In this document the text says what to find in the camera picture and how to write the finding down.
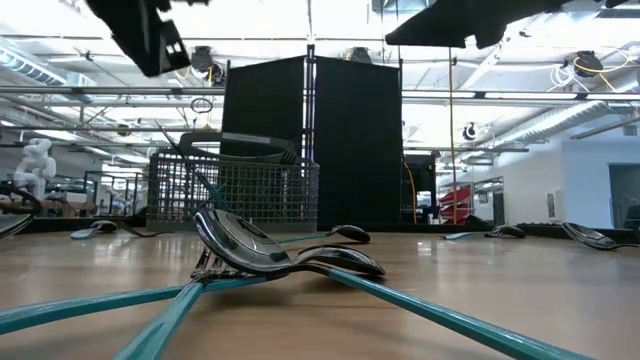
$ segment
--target ceiling duct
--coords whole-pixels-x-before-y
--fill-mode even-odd
[[[620,93],[640,92],[640,71],[634,71],[629,75],[611,81],[611,83]],[[597,88],[595,92],[604,92],[606,90],[607,87],[603,86]],[[477,146],[498,147],[516,141],[532,143],[612,113],[613,111],[609,108],[607,102],[600,100],[586,101],[568,108],[553,109],[521,123],[506,133],[497,136],[494,140],[486,141]],[[476,151],[464,154],[461,158],[464,160],[480,154],[482,154],[481,151]]]
[[[22,74],[45,86],[96,86],[96,82],[83,74],[54,68],[0,37],[0,66]],[[93,101],[90,95],[66,95],[83,103]]]

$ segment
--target cable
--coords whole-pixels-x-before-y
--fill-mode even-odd
[[[605,84],[607,84],[607,86],[613,90],[613,92],[618,92],[618,89],[615,88],[615,86],[611,85],[611,83],[609,82],[609,80],[607,80],[606,77],[604,77],[604,75],[602,75],[602,73],[598,74],[600,75],[600,78],[602,79],[602,81],[604,81]]]
[[[606,73],[610,73],[610,72],[625,68],[625,67],[627,67],[627,65],[629,65],[629,63],[631,61],[633,61],[633,60],[631,60],[631,57],[629,57],[627,54],[625,54],[622,50],[616,48],[616,51],[625,58],[625,62],[624,62],[624,64],[619,65],[619,66],[615,66],[615,67],[613,67],[611,69],[606,69],[606,70],[589,69],[588,67],[585,67],[585,66],[582,66],[582,65],[578,64],[578,60],[580,60],[579,57],[573,59],[573,66],[577,67],[580,70],[589,71],[589,72],[596,73],[596,74],[606,74]]]
[[[580,87],[582,87],[586,92],[591,92],[591,90],[589,90],[588,87],[584,86],[584,84],[580,80],[574,78],[573,81],[575,81],[576,84],[580,85]]]
[[[416,196],[418,195],[416,193],[416,186],[413,183],[413,175],[411,174],[411,169],[409,169],[409,165],[407,165],[406,162],[402,162],[404,164],[404,167],[407,169],[407,172],[409,173],[409,181],[411,182],[411,200],[413,203],[413,223],[417,224],[418,223],[418,218],[416,216]]]
[[[207,114],[211,110],[213,110],[213,103],[205,97],[195,98],[191,101],[191,111],[196,114]]]
[[[176,76],[177,76],[178,78],[182,79],[182,80],[187,80],[187,79],[189,78],[189,73],[190,73],[190,72],[191,72],[191,66],[189,66],[189,67],[187,68],[187,72],[186,72],[186,73],[184,73],[184,76],[183,76],[183,75],[180,75],[180,72],[178,72],[178,70],[176,70],[176,71],[175,71]]]

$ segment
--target yellow cable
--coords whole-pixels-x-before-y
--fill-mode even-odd
[[[187,72],[184,73],[184,76],[180,75],[180,73],[178,72],[178,70],[176,70],[176,76],[179,77],[182,80],[187,80],[187,78],[189,78],[189,73],[191,72],[191,66],[189,66],[187,68]]]
[[[618,89],[616,89],[616,88],[615,88],[615,86],[611,85],[611,83],[609,82],[609,80],[607,80],[607,78],[606,78],[606,77],[604,77],[604,75],[602,75],[602,74],[598,74],[598,75],[600,75],[600,77],[602,78],[602,81],[604,81],[604,83],[605,83],[605,84],[607,84],[607,86],[608,86],[611,90],[613,90],[613,92],[618,92]]]
[[[614,68],[607,69],[607,70],[596,70],[596,69],[589,69],[588,67],[584,67],[582,65],[579,65],[578,64],[578,60],[579,59],[580,58],[573,59],[573,66],[577,67],[578,69],[581,69],[581,70],[584,70],[584,71],[589,71],[589,72],[596,73],[596,74],[606,74],[606,73],[610,73],[610,72],[613,72],[613,71],[620,70],[620,69],[626,67],[627,65],[629,65],[629,63],[631,62],[631,58],[627,56],[624,64],[622,64],[620,66],[616,66]]]
[[[416,194],[416,186],[413,183],[413,175],[411,174],[411,169],[409,169],[409,166],[406,162],[403,161],[402,163],[404,164],[404,167],[407,168],[407,172],[409,173],[409,181],[411,182],[411,199],[413,200],[413,223],[417,224],[418,218],[416,217],[416,196],[418,194]]]

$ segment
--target fluorescent light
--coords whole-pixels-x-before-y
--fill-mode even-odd
[[[454,99],[470,99],[476,96],[473,91],[454,91]],[[402,97],[420,97],[420,98],[440,98],[448,99],[448,91],[420,91],[420,90],[408,90],[402,92]]]
[[[109,154],[108,152],[106,152],[104,150],[101,150],[101,149],[98,149],[98,148],[91,147],[91,146],[87,146],[86,149],[91,151],[91,152],[94,152],[94,153],[96,153],[98,155],[111,156],[111,154]]]
[[[40,134],[40,135],[44,135],[44,136],[48,136],[48,137],[52,137],[55,139],[60,139],[60,140],[78,140],[78,137],[73,135],[72,133],[68,132],[68,131],[59,131],[59,130],[36,130],[36,133]]]
[[[91,56],[92,61],[116,64],[116,65],[132,65],[133,61],[128,57],[115,57],[115,56]],[[84,56],[65,56],[47,59],[49,63],[68,63],[68,62],[82,62],[87,61]]]
[[[111,177],[136,177],[136,174],[134,173],[130,173],[130,172],[114,172],[114,173],[104,173],[105,176],[111,176]]]
[[[575,93],[526,93],[526,92],[495,92],[487,93],[487,99],[575,99]]]
[[[141,139],[137,136],[116,136],[112,140],[119,143],[129,143],[129,144],[146,144],[147,140]]]
[[[640,10],[640,7],[638,7],[638,5],[634,5],[634,4],[621,4],[621,5],[616,5],[616,7],[609,9],[608,7],[606,7],[605,5],[602,5],[600,7],[601,10]]]
[[[120,159],[126,160],[126,161],[130,161],[130,162],[134,162],[134,163],[138,163],[138,164],[148,164],[149,163],[149,159],[142,157],[142,156],[137,156],[137,155],[126,155],[126,154],[122,154],[122,155],[116,155],[117,157],[119,157]]]
[[[589,94],[587,95],[587,99],[630,101],[640,100],[640,94]]]
[[[140,168],[127,168],[120,166],[111,166],[109,164],[102,164],[102,171],[105,172],[129,172],[129,173],[142,173],[142,169]]]
[[[404,150],[405,155],[431,155],[429,150]]]

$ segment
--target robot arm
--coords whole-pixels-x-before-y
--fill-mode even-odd
[[[209,0],[183,0],[189,5]],[[171,10],[169,0],[87,0],[93,13],[111,29],[113,39],[146,76],[189,66],[189,55],[173,21],[158,11]]]
[[[17,187],[30,188],[31,194],[39,200],[44,197],[45,179],[56,175],[56,161],[48,155],[50,148],[51,141],[48,139],[31,139],[22,150],[24,158],[13,176]],[[30,166],[34,166],[34,169],[27,173]]]

